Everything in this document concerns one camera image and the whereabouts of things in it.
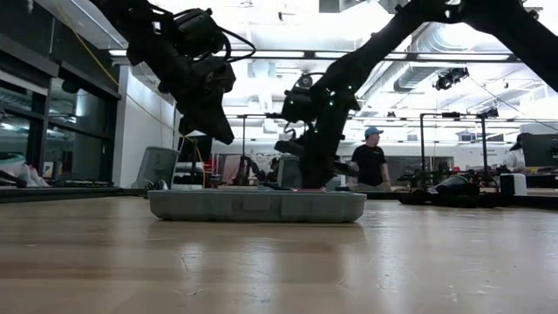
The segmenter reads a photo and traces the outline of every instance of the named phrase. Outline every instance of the man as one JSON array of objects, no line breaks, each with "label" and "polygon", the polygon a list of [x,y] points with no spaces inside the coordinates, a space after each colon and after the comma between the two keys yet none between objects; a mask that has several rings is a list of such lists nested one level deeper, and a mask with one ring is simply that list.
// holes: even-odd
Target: man
[{"label": "man", "polygon": [[351,159],[352,165],[358,167],[358,178],[349,179],[349,188],[357,191],[391,190],[384,151],[378,147],[380,134],[383,132],[375,126],[364,132],[366,142],[355,149]]}]

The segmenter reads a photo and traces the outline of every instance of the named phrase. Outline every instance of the gray plastic tray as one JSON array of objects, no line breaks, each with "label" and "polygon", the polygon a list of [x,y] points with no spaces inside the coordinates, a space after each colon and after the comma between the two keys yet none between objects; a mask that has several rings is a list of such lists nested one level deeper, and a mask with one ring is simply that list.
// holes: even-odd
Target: gray plastic tray
[{"label": "gray plastic tray", "polygon": [[190,222],[354,222],[366,195],[262,190],[150,191],[160,219]]}]

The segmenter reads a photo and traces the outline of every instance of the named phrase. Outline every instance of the black robotic arm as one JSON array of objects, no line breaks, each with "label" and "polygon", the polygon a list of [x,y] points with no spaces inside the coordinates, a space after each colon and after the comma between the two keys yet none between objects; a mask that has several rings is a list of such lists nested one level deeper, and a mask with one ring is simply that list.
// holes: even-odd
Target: black robotic arm
[{"label": "black robotic arm", "polygon": [[[136,65],[146,62],[170,92],[185,116],[180,132],[204,132],[230,144],[234,135],[223,112],[223,94],[234,85],[229,33],[211,18],[211,10],[191,9],[178,14],[147,0],[92,0],[129,43],[127,56]],[[521,0],[411,0],[362,47],[334,62],[310,88],[287,91],[282,117],[304,121],[305,134],[279,141],[276,149],[300,157],[304,188],[321,188],[334,173],[351,174],[336,152],[344,139],[349,110],[359,110],[354,97],[374,66],[423,22],[467,23],[496,36],[548,85],[558,91],[556,36],[525,11]],[[224,58],[213,54],[225,48]]]},{"label": "black robotic arm", "polygon": [[[160,92],[173,95],[178,111],[184,114],[180,133],[197,130],[230,144],[235,137],[221,102],[236,81],[230,63],[239,58],[230,57],[225,33],[249,44],[253,52],[255,47],[218,26],[210,9],[173,14],[147,0],[92,2],[128,41],[126,55],[131,64],[146,62],[160,79]],[[223,48],[225,57],[214,56]]]},{"label": "black robotic arm", "polygon": [[334,173],[354,175],[336,156],[349,110],[360,109],[354,94],[372,69],[423,22],[467,23],[496,36],[548,85],[558,91],[558,39],[527,12],[521,0],[411,0],[359,49],[338,59],[310,89],[286,91],[282,116],[304,121],[309,130],[298,139],[278,141],[280,152],[300,157],[304,188],[321,188]]}]

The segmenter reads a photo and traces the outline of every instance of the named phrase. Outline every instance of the glass wall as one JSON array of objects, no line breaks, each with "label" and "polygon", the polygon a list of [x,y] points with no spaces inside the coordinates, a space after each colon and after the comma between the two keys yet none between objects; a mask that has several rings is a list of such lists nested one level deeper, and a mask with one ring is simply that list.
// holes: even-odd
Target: glass wall
[{"label": "glass wall", "polygon": [[85,130],[108,133],[107,101],[74,85],[55,78],[51,83],[51,120],[72,123]]},{"label": "glass wall", "polygon": [[108,143],[91,136],[49,125],[44,146],[44,164],[53,169],[52,179],[106,181]]},{"label": "glass wall", "polygon": [[61,78],[53,78],[44,93],[0,80],[0,159],[21,155],[58,185],[111,182],[116,99]]},{"label": "glass wall", "polygon": [[31,110],[33,92],[0,80],[0,104]]},{"label": "glass wall", "polygon": [[4,114],[0,121],[0,153],[26,156],[31,122],[12,114]]}]

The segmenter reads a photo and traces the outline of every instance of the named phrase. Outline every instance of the window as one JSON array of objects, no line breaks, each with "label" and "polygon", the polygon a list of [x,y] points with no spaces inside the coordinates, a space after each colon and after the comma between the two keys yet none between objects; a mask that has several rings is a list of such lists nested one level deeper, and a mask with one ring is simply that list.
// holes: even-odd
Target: window
[{"label": "window", "polygon": [[91,136],[49,125],[44,147],[44,164],[59,180],[108,181],[108,143]]},{"label": "window", "polygon": [[0,117],[0,153],[27,155],[30,122],[9,114]]},{"label": "window", "polygon": [[31,110],[32,103],[32,91],[0,80],[0,106],[11,105],[21,109]]},{"label": "window", "polygon": [[55,78],[51,83],[51,120],[73,124],[94,131],[109,133],[107,103],[104,99],[81,89],[70,81]]}]

